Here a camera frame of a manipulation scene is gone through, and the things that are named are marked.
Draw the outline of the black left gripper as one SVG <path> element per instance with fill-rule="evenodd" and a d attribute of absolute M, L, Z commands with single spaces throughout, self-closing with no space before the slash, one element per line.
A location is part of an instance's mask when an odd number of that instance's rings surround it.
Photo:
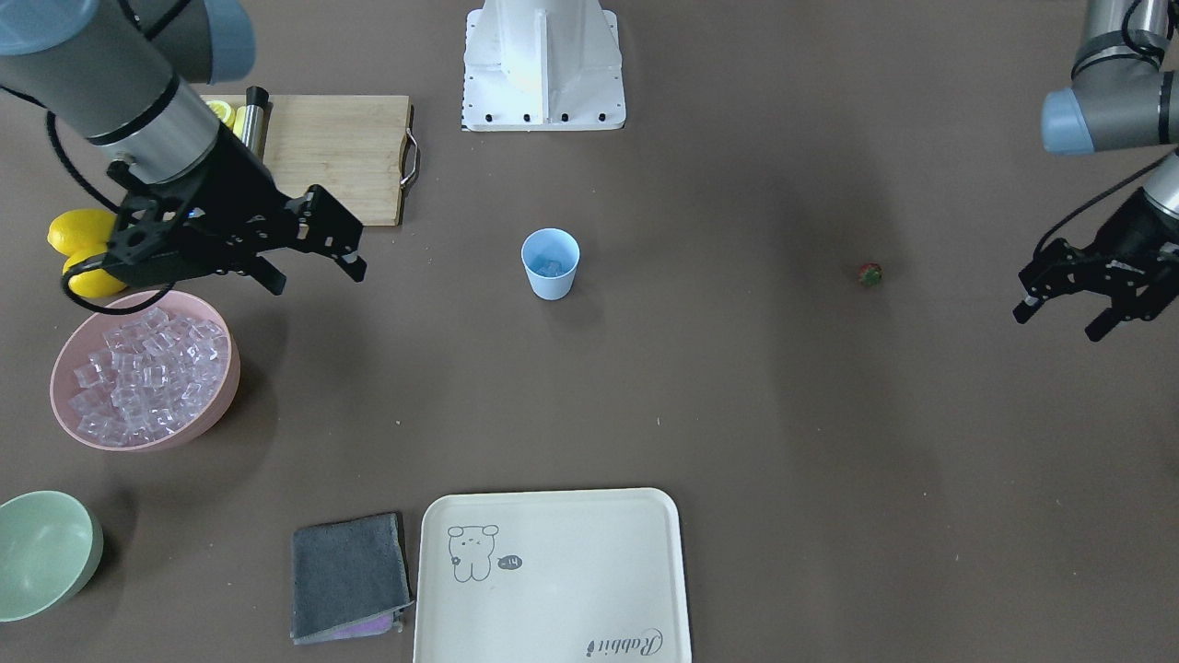
<path fill-rule="evenodd" d="M 1111 297 L 1109 308 L 1085 327 L 1091 343 L 1099 343 L 1126 320 L 1155 319 L 1174 302 L 1175 250 L 1167 250 L 1167 244 L 1175 245 L 1175 219 L 1162 214 L 1144 189 L 1131 193 L 1104 227 L 1099 227 L 1091 251 L 1124 264 L 1119 268 L 1124 277 L 1113 277 L 1117 283 L 1128 283 L 1132 275 L 1137 281 L 1133 285 L 1124 285 L 1115 297 Z M 1013 319 L 1026 324 L 1043 304 L 1043 297 L 1026 295 L 1014 308 Z"/>

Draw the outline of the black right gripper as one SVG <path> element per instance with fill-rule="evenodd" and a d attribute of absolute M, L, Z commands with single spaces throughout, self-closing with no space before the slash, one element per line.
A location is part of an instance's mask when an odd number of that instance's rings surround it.
<path fill-rule="evenodd" d="M 217 131 L 209 155 L 193 170 L 200 175 L 202 206 L 197 219 L 228 245 L 231 273 L 244 273 L 275 297 L 286 276 L 265 252 L 316 252 L 340 267 L 351 281 L 365 281 L 368 264 L 358 256 L 365 227 L 331 192 L 312 184 L 307 193 L 286 196 L 269 169 L 229 129 Z"/>

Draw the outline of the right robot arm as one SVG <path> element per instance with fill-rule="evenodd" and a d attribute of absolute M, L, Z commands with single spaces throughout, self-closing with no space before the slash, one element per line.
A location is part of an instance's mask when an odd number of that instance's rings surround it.
<path fill-rule="evenodd" d="M 290 197 L 195 93 L 237 81 L 256 59 L 239 1 L 5 1 L 4 85 L 88 140 L 123 188 L 105 245 L 62 275 L 104 270 L 164 297 L 185 280 L 241 273 L 281 294 L 270 250 L 317 252 L 354 281 L 363 227 L 323 186 Z"/>

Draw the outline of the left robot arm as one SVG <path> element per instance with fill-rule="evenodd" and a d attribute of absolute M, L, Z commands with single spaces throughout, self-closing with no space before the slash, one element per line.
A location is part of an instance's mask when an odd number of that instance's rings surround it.
<path fill-rule="evenodd" d="M 1175 300 L 1178 268 L 1178 81 L 1165 70 L 1175 44 L 1174 1 L 1091 1 L 1069 87 L 1045 97 L 1041 137 L 1048 155 L 1076 156 L 1162 145 L 1167 155 L 1124 179 L 1124 204 L 1086 247 L 1054 224 L 1020 271 L 1026 323 L 1050 298 L 1080 291 L 1108 306 L 1086 327 L 1098 343 L 1132 320 L 1154 320 Z"/>

